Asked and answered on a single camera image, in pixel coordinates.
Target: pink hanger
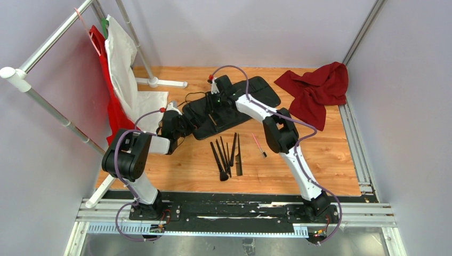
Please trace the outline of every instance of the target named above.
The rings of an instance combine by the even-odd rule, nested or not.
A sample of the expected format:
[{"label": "pink hanger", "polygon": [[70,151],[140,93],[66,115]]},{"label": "pink hanger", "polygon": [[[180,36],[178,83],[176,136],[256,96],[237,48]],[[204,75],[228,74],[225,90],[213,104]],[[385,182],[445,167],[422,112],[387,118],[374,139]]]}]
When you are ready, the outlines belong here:
[{"label": "pink hanger", "polygon": [[93,41],[93,35],[90,35],[90,31],[88,30],[88,28],[87,28],[87,26],[86,26],[86,24],[85,24],[85,21],[84,21],[83,18],[82,18],[82,15],[80,14],[80,12],[78,12],[77,8],[74,8],[74,9],[75,9],[75,12],[76,12],[77,15],[78,15],[78,18],[82,21],[83,27],[85,28],[86,33],[88,34],[88,37],[89,37],[90,40],[91,40],[91,43],[93,44],[94,48],[95,48],[96,51],[98,52],[98,55],[100,56],[100,51],[99,51],[99,49],[96,47],[96,45],[94,44],[94,41]]}]

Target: pink brush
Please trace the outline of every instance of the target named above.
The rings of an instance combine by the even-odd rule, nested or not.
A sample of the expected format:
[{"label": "pink brush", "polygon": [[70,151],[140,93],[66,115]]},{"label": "pink brush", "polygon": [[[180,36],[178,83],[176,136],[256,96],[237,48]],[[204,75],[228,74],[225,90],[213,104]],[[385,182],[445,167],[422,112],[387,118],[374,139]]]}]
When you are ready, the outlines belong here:
[{"label": "pink brush", "polygon": [[253,136],[254,141],[256,141],[257,147],[258,147],[259,150],[261,151],[262,156],[263,156],[264,158],[266,158],[266,157],[267,157],[267,154],[262,150],[261,145],[259,145],[259,142],[256,140],[256,137],[255,137],[254,134],[252,134],[252,133],[251,133],[251,135]]}]

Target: gray wall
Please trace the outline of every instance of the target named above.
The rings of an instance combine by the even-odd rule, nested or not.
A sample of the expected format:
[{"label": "gray wall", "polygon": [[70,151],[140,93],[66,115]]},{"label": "gray wall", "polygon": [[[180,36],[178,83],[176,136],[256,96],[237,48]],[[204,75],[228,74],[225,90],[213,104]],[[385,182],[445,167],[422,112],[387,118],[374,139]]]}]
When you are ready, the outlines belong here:
[{"label": "gray wall", "polygon": [[[374,1],[135,0],[124,5],[154,66],[319,67],[344,58]],[[114,1],[102,5],[124,24]]]},{"label": "gray wall", "polygon": [[[2,1],[0,68],[18,68],[81,1]],[[87,24],[98,23],[91,9]],[[27,81],[106,145],[108,93],[81,22],[30,72]],[[101,157],[25,94],[0,79],[1,255],[62,255]]]},{"label": "gray wall", "polygon": [[351,102],[408,255],[450,255],[451,1],[388,1],[349,65]]}]

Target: gray floor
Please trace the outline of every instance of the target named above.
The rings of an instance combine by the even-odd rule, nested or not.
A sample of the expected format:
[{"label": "gray floor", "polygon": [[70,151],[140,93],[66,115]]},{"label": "gray floor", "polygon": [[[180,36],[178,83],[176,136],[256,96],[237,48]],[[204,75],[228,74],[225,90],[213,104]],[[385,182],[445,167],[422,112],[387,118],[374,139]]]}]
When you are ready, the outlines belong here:
[{"label": "gray floor", "polygon": [[140,243],[118,234],[88,234],[82,255],[388,255],[382,237],[379,228],[347,228],[320,247],[298,238],[256,238],[253,249],[252,242],[247,240],[244,245],[240,237],[163,236],[155,242]]}]

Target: green hanger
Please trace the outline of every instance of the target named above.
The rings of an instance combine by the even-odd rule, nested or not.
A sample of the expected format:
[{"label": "green hanger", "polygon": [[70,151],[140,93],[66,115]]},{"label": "green hanger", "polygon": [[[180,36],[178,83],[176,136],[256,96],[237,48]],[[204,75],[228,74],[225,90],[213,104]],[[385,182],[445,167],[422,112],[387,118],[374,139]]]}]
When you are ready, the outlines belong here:
[{"label": "green hanger", "polygon": [[107,39],[108,38],[107,27],[110,25],[110,23],[108,22],[108,20],[102,18],[101,25],[102,25],[103,36],[105,37],[105,39]]}]

